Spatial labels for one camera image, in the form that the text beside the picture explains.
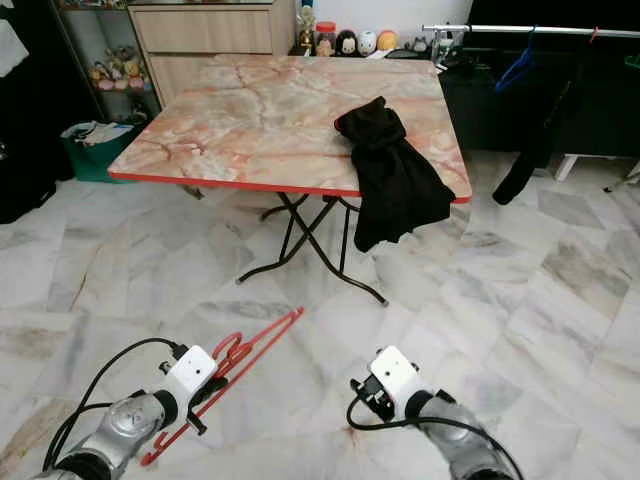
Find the folding table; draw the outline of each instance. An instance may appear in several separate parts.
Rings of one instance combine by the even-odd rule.
[[[385,298],[344,274],[347,227],[358,209],[351,145],[333,126],[341,114],[382,95],[407,130],[407,140],[453,190],[456,203],[471,186],[436,69],[428,61],[218,55],[114,161],[114,178],[276,192],[282,205],[262,215],[290,214],[278,260],[242,275],[286,264],[309,242],[337,277]],[[301,194],[293,201],[289,194]],[[309,195],[326,204],[307,223],[298,207]],[[334,266],[313,232],[336,205],[345,208],[340,264]],[[288,249],[293,225],[301,237]]]

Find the black cable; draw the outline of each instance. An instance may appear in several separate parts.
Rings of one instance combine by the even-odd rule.
[[[349,404],[349,407],[347,407],[347,422],[352,428],[356,430],[366,430],[366,431],[385,430],[387,428],[398,428],[398,427],[407,427],[409,425],[420,425],[421,423],[439,423],[441,425],[449,425],[451,427],[463,428],[487,440],[493,446],[493,448],[495,448],[498,452],[502,453],[507,458],[507,460],[509,460],[509,463],[513,467],[513,470],[516,472],[516,475],[518,475],[518,479],[524,480],[524,476],[522,475],[522,472],[520,471],[518,464],[511,457],[511,455],[509,455],[509,452],[507,452],[507,449],[504,448],[496,439],[494,439],[491,435],[489,435],[487,432],[485,432],[481,428],[476,428],[471,425],[467,425],[466,423],[458,422],[457,420],[452,420],[450,418],[443,418],[443,417],[416,417],[416,418],[407,418],[405,420],[399,420],[397,422],[364,425],[361,423],[356,423],[351,418],[351,413],[353,412],[353,408],[356,406],[356,403],[358,403],[359,401],[360,401],[360,398],[356,397],[351,401],[351,403]]]
[[[96,376],[93,378],[93,380],[89,384],[89,388],[87,388],[87,391],[82,397],[82,400],[80,400],[80,403],[78,404],[78,408],[76,409],[76,411],[73,412],[71,416],[67,420],[65,420],[65,422],[60,426],[59,435],[58,435],[58,432],[56,432],[56,436],[54,437],[54,439],[57,438],[57,444],[54,444],[53,441],[49,444],[49,448],[45,456],[44,464],[42,466],[43,472],[47,471],[50,467],[55,466],[58,460],[58,456],[62,451],[62,447],[64,446],[64,442],[67,441],[67,438],[69,437],[69,433],[71,433],[71,430],[73,429],[73,426],[78,420],[78,417],[80,416],[80,414],[83,411],[85,411],[84,409],[87,404],[87,401],[89,400],[89,397],[93,393],[93,390],[96,388],[96,385],[98,384],[98,381],[100,380],[100,378],[102,378],[105,372],[109,368],[111,368],[111,366],[123,355],[126,355],[131,350],[138,348],[141,345],[145,345],[147,343],[164,343],[169,347],[171,347],[172,350],[175,350],[178,347],[177,343],[172,342],[171,340],[167,340],[166,338],[161,338],[161,337],[145,338],[144,340],[140,340],[139,342],[129,345],[127,348],[125,348],[124,350],[116,354],[111,360],[109,360],[100,369],[100,371],[96,374]]]
[[[82,409],[78,413],[78,416],[88,410],[94,410],[96,408],[108,408],[111,405],[113,404],[112,403],[92,403],[91,405],[85,405],[84,407],[82,407]],[[58,442],[60,441],[60,436],[62,435],[62,431],[68,427],[68,425],[73,420],[74,415],[76,415],[76,412],[73,412],[71,415],[69,415],[67,419],[64,422],[62,422],[62,424],[58,427],[58,430],[56,430],[56,433],[53,436],[53,439],[49,443],[49,448],[47,449],[44,465],[42,467],[43,471],[45,471],[45,469],[48,468],[48,465],[50,464],[49,462],[51,461],[51,455],[53,453],[53,449],[55,448],[55,446],[58,445]]]

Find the metal rail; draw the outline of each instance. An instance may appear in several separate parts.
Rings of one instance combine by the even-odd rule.
[[[431,59],[436,62],[440,47],[440,40],[444,32],[472,32],[472,33],[531,33],[533,25],[422,25],[422,31],[433,31],[433,48]],[[595,28],[568,28],[535,26],[537,34],[552,35],[593,35],[598,37],[640,38],[640,32],[631,30],[607,30]]]

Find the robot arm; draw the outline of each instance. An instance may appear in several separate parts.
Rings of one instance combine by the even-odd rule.
[[[173,367],[165,362],[160,369],[166,376],[153,393],[111,405],[94,433],[67,452],[53,470],[36,478],[117,480],[140,447],[174,421],[186,420],[200,435],[204,433],[206,427],[191,408],[226,384],[213,377],[218,370],[216,361],[193,346]]]
[[[475,416],[456,403],[449,394],[443,390],[434,394],[426,388],[417,374],[417,367],[396,347],[379,350],[378,356],[369,364],[369,371],[371,375],[364,382],[351,380],[351,387],[358,399],[383,422],[389,422],[394,417],[409,421],[418,417],[438,417],[469,425],[484,433]],[[347,416],[353,426],[350,413],[349,410]],[[415,424],[438,447],[449,463],[453,480],[514,478],[494,445],[472,430],[438,423],[410,423]]]

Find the white cloth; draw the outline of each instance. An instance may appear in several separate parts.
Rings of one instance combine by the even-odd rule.
[[[6,20],[0,19],[0,78],[13,70],[27,55],[29,52],[13,27]]]

